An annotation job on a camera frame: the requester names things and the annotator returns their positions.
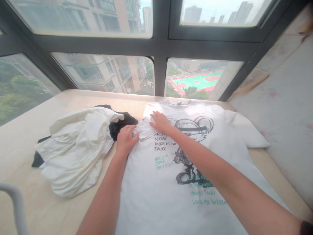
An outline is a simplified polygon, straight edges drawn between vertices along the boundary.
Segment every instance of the glass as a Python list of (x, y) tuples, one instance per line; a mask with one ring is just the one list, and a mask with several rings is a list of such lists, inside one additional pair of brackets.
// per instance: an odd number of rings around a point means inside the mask
[(242, 64), (241, 61), (170, 58), (165, 96), (217, 101)]
[(34, 34), (152, 38), (152, 0), (9, 0)]
[(154, 65), (147, 57), (53, 52), (82, 90), (154, 95)]
[(254, 27), (273, 0), (184, 0), (180, 24)]
[(0, 126), (60, 90), (23, 54), (0, 57)]

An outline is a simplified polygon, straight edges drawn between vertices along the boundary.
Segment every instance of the beige tabletop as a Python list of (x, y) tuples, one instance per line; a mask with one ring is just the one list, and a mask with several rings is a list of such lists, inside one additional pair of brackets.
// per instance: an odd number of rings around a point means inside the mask
[[(112, 159), (114, 144), (103, 161), (95, 186), (72, 199), (55, 195), (40, 169), (31, 167), (34, 146), (49, 136), (49, 126), (70, 111), (109, 104), (117, 112), (129, 112), (142, 119), (146, 104), (165, 97), (117, 94), (97, 91), (66, 90), (0, 127), (0, 182), (17, 186), (23, 195), (28, 229), (32, 235), (75, 234)], [(227, 102), (211, 102), (233, 110)], [(264, 149), (250, 149), (250, 155), (268, 182), (300, 219), (311, 221), (312, 212), (279, 171)], [(0, 234), (17, 234), (13, 206), (8, 195), (0, 192)]]

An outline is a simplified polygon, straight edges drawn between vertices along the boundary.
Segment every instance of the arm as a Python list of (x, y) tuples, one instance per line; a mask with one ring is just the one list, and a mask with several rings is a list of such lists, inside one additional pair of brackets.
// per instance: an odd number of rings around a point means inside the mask
[(114, 234), (126, 159), (138, 141), (132, 137), (136, 126), (125, 126), (117, 136), (116, 153), (76, 235)]
[(166, 116), (153, 112), (157, 131), (171, 137), (186, 153), (198, 170), (216, 187), (250, 235), (300, 233), (301, 222), (279, 205), (241, 172), (218, 155), (194, 141)]

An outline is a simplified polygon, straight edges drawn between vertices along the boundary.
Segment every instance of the green court surface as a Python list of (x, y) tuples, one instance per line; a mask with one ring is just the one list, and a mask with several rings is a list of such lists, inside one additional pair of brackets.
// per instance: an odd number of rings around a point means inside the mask
[(212, 73), (206, 75), (201, 75), (201, 76), (196, 76), (196, 77), (189, 77), (189, 78), (183, 78), (183, 79), (178, 79), (178, 80), (173, 80), (173, 83), (178, 85), (180, 88), (185, 88), (188, 89), (190, 86), (195, 86), (198, 90), (207, 88), (210, 86), (215, 86), (218, 82), (218, 80), (215, 81), (207, 81), (205, 78), (208, 77), (220, 77), (223, 72), (219, 73)]

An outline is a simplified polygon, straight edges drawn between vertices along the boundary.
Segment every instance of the sky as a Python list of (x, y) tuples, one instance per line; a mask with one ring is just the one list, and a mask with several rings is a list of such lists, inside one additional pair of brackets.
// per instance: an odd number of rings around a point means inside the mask
[(246, 20), (246, 23), (252, 23), (254, 17), (260, 10), (262, 3), (265, 0), (184, 0), (182, 19), (184, 17), (184, 12), (187, 7), (197, 6), (199, 8), (202, 8), (200, 22), (203, 20), (209, 22), (211, 17), (215, 17), (216, 23), (221, 15), (225, 15), (223, 23), (227, 23), (231, 13), (233, 11), (237, 11), (243, 1), (253, 3), (253, 8), (250, 11), (250, 14), (248, 15), (248, 18)]
[(140, 7), (141, 7), (139, 9), (140, 19), (141, 19), (141, 23), (143, 24), (142, 8), (143, 7), (151, 7), (152, 8), (152, 0), (140, 0)]

